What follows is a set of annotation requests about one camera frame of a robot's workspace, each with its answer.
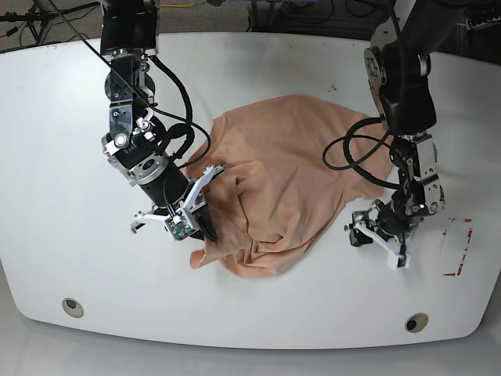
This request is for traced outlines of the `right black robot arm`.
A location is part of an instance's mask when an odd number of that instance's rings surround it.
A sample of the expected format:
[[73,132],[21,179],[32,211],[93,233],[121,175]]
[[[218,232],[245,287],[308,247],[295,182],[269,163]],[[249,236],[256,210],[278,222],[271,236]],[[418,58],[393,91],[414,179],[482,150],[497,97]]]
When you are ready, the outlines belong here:
[[[104,1],[100,55],[110,65],[105,93],[110,101],[109,131],[102,138],[103,153],[131,186],[139,186],[152,201],[131,225],[137,232],[160,223],[173,240],[188,237],[215,241],[203,189],[224,171],[223,164],[204,167],[198,179],[185,176],[180,160],[195,140],[199,125],[186,87],[158,58],[156,1]],[[178,88],[186,115],[167,127],[158,118],[152,65]]]

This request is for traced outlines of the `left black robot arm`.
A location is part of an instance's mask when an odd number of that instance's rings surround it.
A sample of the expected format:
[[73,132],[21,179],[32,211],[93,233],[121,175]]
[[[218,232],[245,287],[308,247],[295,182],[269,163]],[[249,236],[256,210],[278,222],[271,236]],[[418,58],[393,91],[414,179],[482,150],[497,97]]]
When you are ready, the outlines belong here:
[[345,226],[353,247],[377,243],[392,269],[410,262],[409,238],[427,216],[445,204],[436,168],[437,151],[429,129],[437,122],[429,89],[431,54],[449,35],[466,1],[416,1],[403,25],[388,3],[381,24],[364,52],[369,88],[379,113],[357,121],[338,142],[344,166],[365,180],[392,190],[389,202],[376,199],[355,211]]

